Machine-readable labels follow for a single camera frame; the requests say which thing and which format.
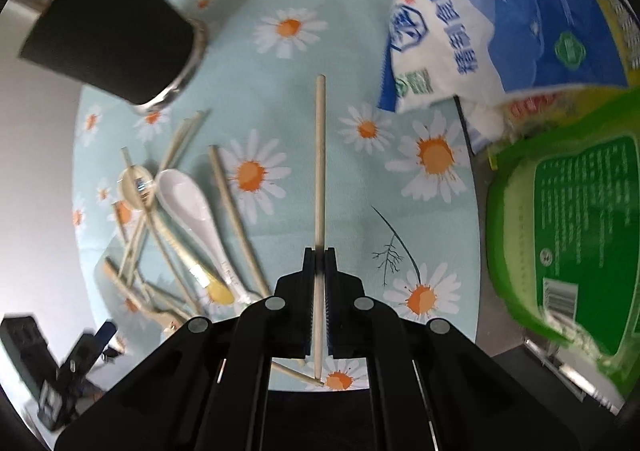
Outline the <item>white ceramic spoon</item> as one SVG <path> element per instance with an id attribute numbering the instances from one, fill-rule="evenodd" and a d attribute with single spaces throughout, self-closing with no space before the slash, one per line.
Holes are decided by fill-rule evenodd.
<path id="1" fill-rule="evenodd" d="M 214 269 L 241 304 L 260 297 L 245 287 L 224 250 L 208 200 L 198 184 L 177 169 L 165 169 L 156 177 L 156 196 L 168 216 L 190 235 L 213 263 Z"/>

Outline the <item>wooden chopstick crossing spoons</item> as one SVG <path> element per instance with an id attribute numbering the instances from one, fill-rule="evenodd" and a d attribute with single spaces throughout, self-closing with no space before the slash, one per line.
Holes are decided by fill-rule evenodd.
<path id="1" fill-rule="evenodd" d="M 194 298 L 189 292 L 188 286 L 186 286 L 186 281 L 184 281 L 184 278 L 181 275 L 179 275 L 179 272 L 175 267 L 174 262 L 172 261 L 171 257 L 166 251 L 166 247 L 164 246 L 162 240 L 160 239 L 160 234 L 158 234 L 157 232 L 155 223 L 150 213 L 150 208 L 148 204 L 145 202 L 145 198 L 143 197 L 143 195 L 141 194 L 138 188 L 138 184 L 136 180 L 136 172 L 134 171 L 134 164 L 131 162 L 128 148 L 126 148 L 126 146 L 121 148 L 120 154 L 122 154 L 122 160 L 124 161 L 124 165 L 125 165 L 125 180 L 127 181 L 127 186 L 130 189 L 130 195 L 134 199 L 134 205 L 136 205 L 137 208 L 141 210 L 144 223 L 146 224 L 146 227 L 148 228 L 156 247 L 160 251 L 160 255 L 162 255 L 163 260 L 165 260 L 165 263 L 170 273 L 172 274 L 178 286 L 180 287 L 181 292 L 183 293 L 183 296 L 184 296 L 184 300 L 191 307 L 194 313 L 201 313 L 200 306 L 196 301 L 194 301 Z"/>

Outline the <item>wooden chopstick pair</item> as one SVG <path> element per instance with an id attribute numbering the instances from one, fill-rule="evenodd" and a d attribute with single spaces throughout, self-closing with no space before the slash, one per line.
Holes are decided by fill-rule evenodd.
<path id="1" fill-rule="evenodd" d="M 193 117 L 183 119 L 182 123 L 177 128 L 174 135 L 172 136 L 168 148 L 166 148 L 166 152 L 162 160 L 160 161 L 160 166 L 158 166 L 156 174 L 154 174 L 154 176 L 152 176 L 151 174 L 153 180 L 155 181 L 156 207 L 160 203 L 156 196 L 156 177 L 161 171 L 168 169 L 169 166 L 179 158 L 179 153 L 180 153 L 180 150 L 182 149 L 182 146 L 184 144 L 189 143 L 190 138 L 194 135 L 194 133 L 198 131 L 198 128 L 200 128 L 201 122 L 203 122 L 203 120 L 206 119 L 206 115 L 207 115 L 206 112 L 198 111 L 198 113 L 196 113 Z M 128 241 L 129 255 L 132 255 L 134 253 L 134 250 L 141 245 L 143 223 L 144 223 L 144 220 L 141 219 L 138 225 L 136 226 L 136 229 L 134 229 L 134 237 Z"/>

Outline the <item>cream spoon blue cartoon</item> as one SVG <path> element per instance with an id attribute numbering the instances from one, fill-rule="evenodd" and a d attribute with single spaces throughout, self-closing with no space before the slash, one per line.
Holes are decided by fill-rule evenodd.
<path id="1" fill-rule="evenodd" d="M 228 286 L 209 269 L 201 258 L 181 241 L 171 230 L 170 223 L 155 205 L 155 181 L 150 172 L 143 166 L 134 165 L 126 168 L 118 180 L 118 193 L 129 207 L 142 211 L 141 201 L 149 208 L 151 219 L 160 238 L 174 251 L 180 263 L 194 278 L 196 289 L 206 293 L 214 303 L 228 306 L 234 303 L 234 297 Z"/>

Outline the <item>daisy print blue tablecloth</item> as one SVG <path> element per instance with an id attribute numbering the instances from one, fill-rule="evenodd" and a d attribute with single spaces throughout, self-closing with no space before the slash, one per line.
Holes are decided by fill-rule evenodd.
<path id="1" fill-rule="evenodd" d="M 398 315 L 477 332 L 480 232 L 454 102 L 396 115 L 378 108 L 394 0 L 169 0 L 204 23 L 209 45 L 166 110 L 140 116 L 86 87 L 76 122 L 73 223 L 98 319 L 134 361 L 165 338 L 104 273 L 139 222 L 120 194 L 127 163 L 157 170 L 178 128 L 198 121 L 177 168 L 198 182 L 241 283 L 255 281 L 221 202 L 208 152 L 226 171 L 245 240 L 274 284 L 314 243 L 314 86 L 326 76 L 326 243 L 338 267 Z"/>

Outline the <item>green sugar bag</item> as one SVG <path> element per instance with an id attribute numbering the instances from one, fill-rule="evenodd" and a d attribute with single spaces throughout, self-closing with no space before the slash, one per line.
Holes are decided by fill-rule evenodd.
<path id="1" fill-rule="evenodd" d="M 639 93 L 497 156 L 489 276 L 512 318 L 629 398 L 639 380 Z"/>

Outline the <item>black cylindrical utensil holder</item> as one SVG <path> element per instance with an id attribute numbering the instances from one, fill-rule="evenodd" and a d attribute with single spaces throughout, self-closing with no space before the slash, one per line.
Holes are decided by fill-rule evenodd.
<path id="1" fill-rule="evenodd" d="M 207 41 L 206 26 L 168 0 L 52 0 L 20 55 L 149 115 L 186 89 Z"/>

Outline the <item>blue white salt bag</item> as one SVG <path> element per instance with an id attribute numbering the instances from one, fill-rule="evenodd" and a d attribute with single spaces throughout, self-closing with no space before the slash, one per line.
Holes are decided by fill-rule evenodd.
<path id="1" fill-rule="evenodd" d="M 629 88 L 639 82 L 637 25 L 625 0 L 395 0 L 378 106 Z"/>

